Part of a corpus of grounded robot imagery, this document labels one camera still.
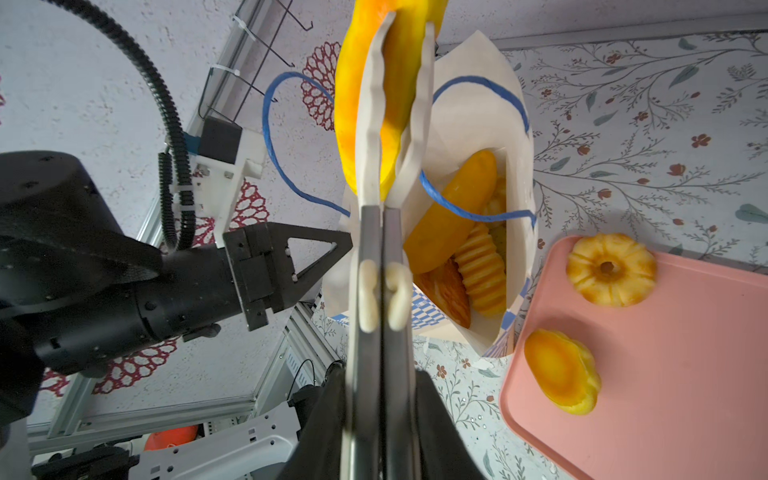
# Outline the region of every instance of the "floral tablecloth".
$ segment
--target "floral tablecloth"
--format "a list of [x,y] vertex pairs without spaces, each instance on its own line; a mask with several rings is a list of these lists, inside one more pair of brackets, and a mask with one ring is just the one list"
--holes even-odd
[[[555,241],[597,231],[768,273],[768,41],[761,34],[505,54],[535,136],[541,255],[531,295]],[[345,358],[346,327],[326,317],[322,298],[316,307],[313,322]],[[500,418],[495,396],[509,358],[482,359],[466,345],[422,337],[413,344],[416,365],[432,375],[489,478],[568,477]]]

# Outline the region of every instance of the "tongs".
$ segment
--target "tongs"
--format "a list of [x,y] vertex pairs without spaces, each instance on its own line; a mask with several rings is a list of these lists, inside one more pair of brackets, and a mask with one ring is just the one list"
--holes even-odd
[[421,173],[432,110],[435,26],[426,24],[410,124],[383,205],[379,183],[384,121],[382,47],[396,13],[376,32],[362,74],[355,139],[359,244],[350,267],[349,354],[341,479],[421,477],[411,337],[412,274],[402,250],[400,208]]

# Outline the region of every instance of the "paper bag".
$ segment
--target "paper bag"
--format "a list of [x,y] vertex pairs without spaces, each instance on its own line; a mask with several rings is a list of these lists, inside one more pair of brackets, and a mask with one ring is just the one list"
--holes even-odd
[[[466,77],[490,82],[455,83],[456,78]],[[446,84],[450,86],[440,93],[432,107],[429,141],[422,162],[427,178],[437,190],[442,190],[469,157],[488,148],[494,151],[499,175],[507,179],[507,211],[535,212],[533,138],[527,115],[524,115],[520,82],[505,56],[477,31],[435,63],[435,91],[441,91]],[[503,87],[507,94],[488,86],[494,84]],[[403,239],[410,235],[432,203],[417,182],[402,208]],[[343,206],[352,214],[342,219],[341,227],[352,234],[353,243],[357,245],[358,208],[349,188]],[[508,308],[503,317],[486,319],[473,310],[470,328],[463,328],[414,286],[414,332],[468,343],[482,356],[510,354],[515,318],[531,285],[537,238],[537,229],[531,219],[507,220]],[[344,311],[349,299],[350,259],[351,253],[323,278],[326,312],[341,323],[347,323],[348,319]]]

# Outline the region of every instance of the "black corrugated tube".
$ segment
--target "black corrugated tube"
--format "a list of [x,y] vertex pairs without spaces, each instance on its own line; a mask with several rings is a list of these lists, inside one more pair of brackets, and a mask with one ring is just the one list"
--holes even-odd
[[[192,173],[190,172],[187,144],[184,142],[184,130],[181,128],[174,100],[171,98],[170,92],[152,60],[149,59],[138,43],[112,17],[104,13],[96,5],[88,2],[88,0],[43,1],[57,5],[96,27],[98,31],[112,40],[112,43],[117,45],[125,56],[131,60],[136,69],[139,70],[139,73],[141,73],[144,81],[147,82],[152,96],[160,108],[160,115],[163,118],[165,129],[170,138],[170,151],[173,154],[173,167],[176,168],[177,183],[180,186],[191,186]],[[191,206],[192,208],[181,211],[181,229],[180,234],[177,236],[172,209],[174,195],[170,192],[170,186],[173,183],[171,155],[161,153],[158,156],[158,166],[160,168],[161,218],[165,243],[170,250],[184,250],[192,246],[192,240],[194,239],[194,196],[191,189],[182,190],[179,193],[181,205]]]

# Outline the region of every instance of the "pink tray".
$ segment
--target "pink tray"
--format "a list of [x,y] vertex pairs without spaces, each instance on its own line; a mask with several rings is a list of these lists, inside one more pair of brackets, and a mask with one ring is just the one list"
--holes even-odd
[[[768,478],[768,276],[655,253],[644,302],[596,306],[565,276],[576,240],[558,241],[541,273],[499,396],[509,428],[578,480]],[[539,389],[522,354],[538,328],[593,352],[591,414]]]

